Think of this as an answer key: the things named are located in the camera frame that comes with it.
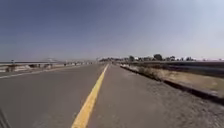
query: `asphalt road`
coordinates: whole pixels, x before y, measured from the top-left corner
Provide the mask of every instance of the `asphalt road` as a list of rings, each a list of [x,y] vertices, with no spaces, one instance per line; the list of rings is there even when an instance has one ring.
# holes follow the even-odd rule
[[[0,79],[12,128],[71,128],[105,65]],[[88,128],[223,128],[224,107],[109,65]]]

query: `blue sky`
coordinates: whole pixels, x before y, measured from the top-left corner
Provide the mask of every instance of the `blue sky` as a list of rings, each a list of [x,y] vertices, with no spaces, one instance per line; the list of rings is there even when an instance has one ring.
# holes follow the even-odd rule
[[[224,58],[223,0],[1,0],[0,61]]]

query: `metal guardrail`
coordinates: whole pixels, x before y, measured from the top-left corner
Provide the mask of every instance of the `metal guardrail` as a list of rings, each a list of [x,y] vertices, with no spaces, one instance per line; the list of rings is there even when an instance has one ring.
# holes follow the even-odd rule
[[[121,62],[120,64],[165,69],[170,71],[188,72],[199,75],[224,78],[224,62],[151,61],[151,62]]]

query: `yellow line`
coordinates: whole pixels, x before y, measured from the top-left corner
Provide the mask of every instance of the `yellow line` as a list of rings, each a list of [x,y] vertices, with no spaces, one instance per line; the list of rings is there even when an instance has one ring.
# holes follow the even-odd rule
[[[84,105],[82,106],[82,108],[81,108],[78,116],[76,117],[74,123],[72,124],[71,128],[86,128],[88,121],[89,121],[89,117],[92,113],[94,104],[96,102],[97,95],[98,95],[100,87],[102,85],[107,67],[108,67],[108,65],[104,68],[102,74],[100,75],[99,79],[97,80],[91,93],[87,97]]]

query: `guardrail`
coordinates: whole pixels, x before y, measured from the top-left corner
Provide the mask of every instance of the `guardrail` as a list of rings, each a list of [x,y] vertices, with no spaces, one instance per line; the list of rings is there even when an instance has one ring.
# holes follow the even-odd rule
[[[0,72],[14,72],[30,69],[45,69],[69,65],[92,64],[93,62],[0,62]]]
[[[165,69],[170,71],[189,72],[213,77],[224,77],[224,62],[200,61],[150,61],[150,62],[119,62],[139,67]]]

